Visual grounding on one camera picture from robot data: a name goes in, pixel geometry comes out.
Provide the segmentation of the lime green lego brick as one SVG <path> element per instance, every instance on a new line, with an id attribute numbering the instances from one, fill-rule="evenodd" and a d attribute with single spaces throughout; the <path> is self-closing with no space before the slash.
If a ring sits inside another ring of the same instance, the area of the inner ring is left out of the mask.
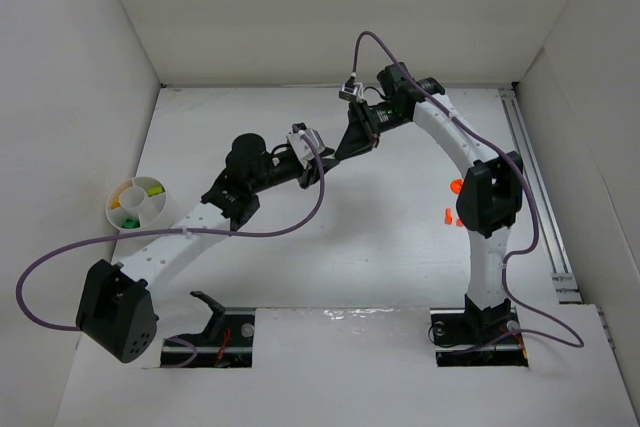
<path id="1" fill-rule="evenodd" d="M 164 188 L 161 185 L 150 187 L 146 193 L 149 197 L 160 195 L 164 192 Z"/>

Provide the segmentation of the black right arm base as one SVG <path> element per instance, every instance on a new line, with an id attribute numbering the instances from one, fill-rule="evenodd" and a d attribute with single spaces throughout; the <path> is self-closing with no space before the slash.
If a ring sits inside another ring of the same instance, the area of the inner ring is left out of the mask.
<path id="1" fill-rule="evenodd" d="M 528 367 L 529 362 L 520 335 L 509 335 L 497 343 L 490 341 L 518 329 L 518 317 L 512 311 L 497 324 L 476 332 L 463 309 L 432 309 L 428 338 L 435 346 L 438 367 Z"/>

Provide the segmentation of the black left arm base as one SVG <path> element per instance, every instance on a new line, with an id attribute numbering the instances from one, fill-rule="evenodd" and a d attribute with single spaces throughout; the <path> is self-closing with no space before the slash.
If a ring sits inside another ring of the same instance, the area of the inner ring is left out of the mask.
<path id="1" fill-rule="evenodd" d="M 163 341 L 161 368 L 251 368 L 256 310 L 225 307 L 202 291 L 190 295 L 211 311 L 205 326 L 195 333 L 176 334 Z"/>

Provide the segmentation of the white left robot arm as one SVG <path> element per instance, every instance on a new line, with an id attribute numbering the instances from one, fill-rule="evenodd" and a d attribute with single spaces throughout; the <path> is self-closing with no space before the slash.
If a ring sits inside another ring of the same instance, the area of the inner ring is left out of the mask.
<path id="1" fill-rule="evenodd" d="M 136 360 L 158 330 L 154 296 L 206 250 L 242 235 L 260 192 L 292 180 L 303 188 L 321 184 L 338 163 L 333 154 L 313 129 L 289 133 L 279 153 L 255 133 L 237 137 L 212 187 L 167 233 L 116 264 L 101 260 L 89 269 L 77 328 L 120 362 Z"/>

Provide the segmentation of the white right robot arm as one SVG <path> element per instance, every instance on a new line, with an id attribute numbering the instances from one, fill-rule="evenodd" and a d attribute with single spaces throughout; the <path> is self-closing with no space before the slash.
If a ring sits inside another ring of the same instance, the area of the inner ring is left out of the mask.
<path id="1" fill-rule="evenodd" d="M 505 293 L 502 270 L 506 248 L 522 207 L 522 187 L 517 178 L 522 159 L 515 152 L 507 159 L 474 139 L 455 124 L 456 110 L 445 102 L 445 89 L 429 77 L 411 83 L 401 68 L 389 65 L 377 80 L 383 100 L 370 105 L 364 87 L 350 76 L 339 96 L 348 102 L 348 127 L 337 148 L 339 161 L 376 148 L 383 133 L 413 123 L 428 133 L 449 156 L 462 176 L 456 212 L 470 242 L 470 281 L 460 313 L 434 313 L 432 334 L 437 345 L 484 344 L 513 320 Z"/>

